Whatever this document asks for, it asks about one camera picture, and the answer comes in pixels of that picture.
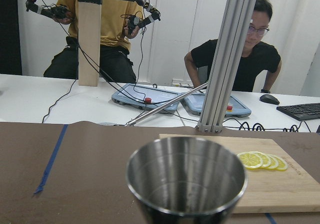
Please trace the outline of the left teach pendant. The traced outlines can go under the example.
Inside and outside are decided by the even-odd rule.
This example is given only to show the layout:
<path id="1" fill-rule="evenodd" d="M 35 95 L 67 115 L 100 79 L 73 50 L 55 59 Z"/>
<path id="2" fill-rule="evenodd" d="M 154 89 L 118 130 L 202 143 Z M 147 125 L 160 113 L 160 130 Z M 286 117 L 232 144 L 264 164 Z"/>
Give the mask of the left teach pendant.
<path id="1" fill-rule="evenodd" d="M 116 104 L 150 111 L 180 95 L 181 93 L 174 91 L 128 83 L 113 93 L 111 98 Z"/>

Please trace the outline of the aluminium frame post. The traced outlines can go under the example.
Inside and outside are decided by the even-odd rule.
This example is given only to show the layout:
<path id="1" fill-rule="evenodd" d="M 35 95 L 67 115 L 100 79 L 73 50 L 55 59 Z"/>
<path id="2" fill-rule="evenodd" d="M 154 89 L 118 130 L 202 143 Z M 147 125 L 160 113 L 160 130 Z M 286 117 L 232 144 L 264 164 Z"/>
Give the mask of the aluminium frame post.
<path id="1" fill-rule="evenodd" d="M 220 133 L 256 0 L 227 0 L 197 129 Z"/>

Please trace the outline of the person in yellow shirt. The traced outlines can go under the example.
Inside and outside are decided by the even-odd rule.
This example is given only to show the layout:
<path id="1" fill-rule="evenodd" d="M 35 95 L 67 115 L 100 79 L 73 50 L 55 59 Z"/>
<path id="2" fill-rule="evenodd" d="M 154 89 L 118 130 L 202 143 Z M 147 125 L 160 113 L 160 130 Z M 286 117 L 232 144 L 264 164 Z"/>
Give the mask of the person in yellow shirt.
<path id="1" fill-rule="evenodd" d="M 51 61 L 43 76 L 47 78 L 78 78 L 78 0 L 58 0 L 57 5 L 67 7 L 67 18 L 57 22 L 68 25 L 69 35 L 66 47 Z M 137 77 L 133 71 L 133 63 L 128 58 L 130 40 L 139 32 L 136 27 L 128 33 L 128 22 L 125 15 L 134 15 L 142 8 L 135 2 L 124 0 L 102 0 L 100 28 L 100 73 L 109 82 L 135 83 Z"/>

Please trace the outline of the right teach pendant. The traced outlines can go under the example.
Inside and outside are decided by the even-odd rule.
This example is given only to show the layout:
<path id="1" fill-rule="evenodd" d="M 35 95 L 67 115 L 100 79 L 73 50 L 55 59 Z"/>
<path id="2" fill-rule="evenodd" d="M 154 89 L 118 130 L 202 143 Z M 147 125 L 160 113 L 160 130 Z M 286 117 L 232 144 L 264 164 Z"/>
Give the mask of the right teach pendant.
<path id="1" fill-rule="evenodd" d="M 200 116 L 203 103 L 205 100 L 205 94 L 203 93 L 195 93 L 191 94 L 180 102 L 186 111 L 190 114 Z M 243 104 L 240 100 L 238 100 L 234 96 L 230 96 L 227 110 L 225 113 L 225 118 L 227 117 L 247 117 L 251 115 L 251 109 L 249 109 L 245 104 Z"/>

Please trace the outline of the wooden plank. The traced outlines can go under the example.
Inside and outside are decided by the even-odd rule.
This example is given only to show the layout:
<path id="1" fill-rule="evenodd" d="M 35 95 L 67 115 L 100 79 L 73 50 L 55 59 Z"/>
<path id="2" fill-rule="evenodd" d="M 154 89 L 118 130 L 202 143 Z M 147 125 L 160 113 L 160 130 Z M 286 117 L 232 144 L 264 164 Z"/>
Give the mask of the wooden plank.
<path id="1" fill-rule="evenodd" d="M 78 4 L 78 83 L 80 86 L 98 85 L 101 43 L 101 5 Z"/>

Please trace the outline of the black computer mouse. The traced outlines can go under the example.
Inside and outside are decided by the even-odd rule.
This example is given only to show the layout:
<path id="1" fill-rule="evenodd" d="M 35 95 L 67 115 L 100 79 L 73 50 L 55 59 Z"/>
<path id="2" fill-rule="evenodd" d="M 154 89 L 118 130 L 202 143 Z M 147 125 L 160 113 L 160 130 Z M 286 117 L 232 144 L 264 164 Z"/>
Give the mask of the black computer mouse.
<path id="1" fill-rule="evenodd" d="M 276 97 L 272 96 L 271 94 L 263 94 L 260 96 L 259 100 L 263 103 L 269 103 L 273 105 L 280 104 L 279 100 Z"/>

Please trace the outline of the green handled reacher grabber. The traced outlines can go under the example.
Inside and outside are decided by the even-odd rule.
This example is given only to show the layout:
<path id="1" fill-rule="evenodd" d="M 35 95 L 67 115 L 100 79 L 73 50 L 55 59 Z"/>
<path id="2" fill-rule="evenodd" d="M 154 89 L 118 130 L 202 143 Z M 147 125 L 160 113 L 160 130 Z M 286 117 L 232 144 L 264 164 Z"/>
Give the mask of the green handled reacher grabber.
<path id="1" fill-rule="evenodd" d="M 200 85 L 200 86 L 198 86 L 196 88 L 190 89 L 187 92 L 183 92 L 183 93 L 181 93 L 180 96 L 172 99 L 168 103 L 163 104 L 162 106 L 157 107 L 157 108 L 155 108 L 153 110 L 150 110 L 150 111 L 145 110 L 145 113 L 140 114 L 136 118 L 126 122 L 123 126 L 134 126 L 137 123 L 149 118 L 150 116 L 153 116 L 153 115 L 155 115 L 157 113 L 160 113 L 160 112 L 166 112 L 168 114 L 174 114 L 176 109 L 177 109 L 177 107 L 178 107 L 179 102 L 182 99 L 184 99 L 185 97 L 187 97 L 187 96 L 189 96 L 189 95 L 191 95 L 191 94 L 193 94 L 193 93 L 195 93 L 197 91 L 200 91 L 200 90 L 206 88 L 207 85 L 208 85 L 208 83 L 204 83 L 204 84 L 202 84 L 202 85 Z"/>

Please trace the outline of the black keyboard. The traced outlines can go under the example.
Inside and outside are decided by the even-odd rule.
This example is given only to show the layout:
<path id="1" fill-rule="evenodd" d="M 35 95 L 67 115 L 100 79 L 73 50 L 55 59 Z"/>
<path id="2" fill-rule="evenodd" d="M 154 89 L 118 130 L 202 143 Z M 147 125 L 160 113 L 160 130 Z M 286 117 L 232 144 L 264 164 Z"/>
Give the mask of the black keyboard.
<path id="1" fill-rule="evenodd" d="M 319 119 L 319 103 L 277 106 L 276 109 L 298 121 Z"/>

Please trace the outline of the lemon slice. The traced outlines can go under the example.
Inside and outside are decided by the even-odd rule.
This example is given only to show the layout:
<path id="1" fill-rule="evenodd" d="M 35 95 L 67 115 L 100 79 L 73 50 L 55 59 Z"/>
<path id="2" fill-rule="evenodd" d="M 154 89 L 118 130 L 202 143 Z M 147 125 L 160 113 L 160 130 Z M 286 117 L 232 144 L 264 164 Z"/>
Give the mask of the lemon slice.
<path id="1" fill-rule="evenodd" d="M 285 170 L 287 170 L 287 168 L 288 168 L 288 164 L 287 164 L 287 162 L 283 159 L 283 158 L 281 158 L 281 157 L 279 157 L 279 156 L 276 156 L 276 155 L 271 155 L 271 157 L 273 158 L 273 160 L 275 160 L 276 162 L 276 167 L 274 168 L 275 170 L 278 170 L 278 171 L 285 171 Z"/>
<path id="2" fill-rule="evenodd" d="M 278 160 L 274 157 L 274 156 L 272 156 L 272 155 L 270 155 L 270 154 L 267 154 L 267 156 L 270 158 L 270 165 L 269 166 L 267 166 L 267 167 L 265 167 L 265 169 L 269 169 L 269 170 L 275 170 L 277 167 L 278 167 Z"/>
<path id="3" fill-rule="evenodd" d="M 259 151 L 253 151 L 253 154 L 256 154 L 262 159 L 263 162 L 262 162 L 261 168 L 268 168 L 270 166 L 271 158 L 267 154 Z"/>
<path id="4" fill-rule="evenodd" d="M 247 169 L 258 169 L 263 165 L 263 159 L 255 153 L 241 152 L 237 157 Z"/>

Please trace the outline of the person in black shirt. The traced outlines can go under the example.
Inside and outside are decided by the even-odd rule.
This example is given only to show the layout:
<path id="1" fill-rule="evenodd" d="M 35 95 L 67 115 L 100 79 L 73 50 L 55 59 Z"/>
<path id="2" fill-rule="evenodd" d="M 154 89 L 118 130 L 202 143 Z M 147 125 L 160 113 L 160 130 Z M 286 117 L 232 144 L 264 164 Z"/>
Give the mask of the person in black shirt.
<path id="1" fill-rule="evenodd" d="M 263 36 L 269 31 L 272 15 L 272 5 L 268 0 L 255 1 L 233 91 L 252 92 L 257 75 L 264 70 L 267 74 L 262 93 L 269 93 L 277 79 L 282 67 L 281 57 L 273 45 L 262 41 Z M 208 40 L 185 55 L 185 67 L 194 87 L 201 85 L 199 68 L 207 66 L 207 75 L 210 75 L 217 43 L 217 39 Z"/>

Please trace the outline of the teach pendant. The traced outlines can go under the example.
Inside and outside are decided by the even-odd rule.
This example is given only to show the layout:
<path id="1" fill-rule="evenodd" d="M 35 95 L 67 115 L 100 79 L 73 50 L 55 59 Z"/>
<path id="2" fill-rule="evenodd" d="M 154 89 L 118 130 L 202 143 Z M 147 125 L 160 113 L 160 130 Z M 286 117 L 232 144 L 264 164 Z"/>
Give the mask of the teach pendant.
<path id="1" fill-rule="evenodd" d="M 181 93 L 174 91 L 128 83 L 113 93 L 111 98 L 116 104 L 150 111 L 180 95 Z"/>
<path id="2" fill-rule="evenodd" d="M 191 94 L 180 102 L 186 111 L 190 114 L 200 116 L 203 103 L 205 100 L 205 94 L 203 93 L 195 93 Z M 249 109 L 245 104 L 243 104 L 240 100 L 238 100 L 234 96 L 230 96 L 227 110 L 225 113 L 225 118 L 227 117 L 247 117 L 251 115 L 251 109 Z"/>

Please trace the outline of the brown table mat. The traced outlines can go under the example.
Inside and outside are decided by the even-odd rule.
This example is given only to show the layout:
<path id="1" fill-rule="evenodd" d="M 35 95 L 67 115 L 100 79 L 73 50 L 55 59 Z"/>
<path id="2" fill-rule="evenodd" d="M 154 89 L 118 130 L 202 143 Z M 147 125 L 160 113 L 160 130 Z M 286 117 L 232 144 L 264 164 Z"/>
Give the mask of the brown table mat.
<path id="1" fill-rule="evenodd" d="M 192 127 L 122 127 L 91 122 L 0 126 L 1 223 L 144 223 L 126 163 L 160 134 Z"/>

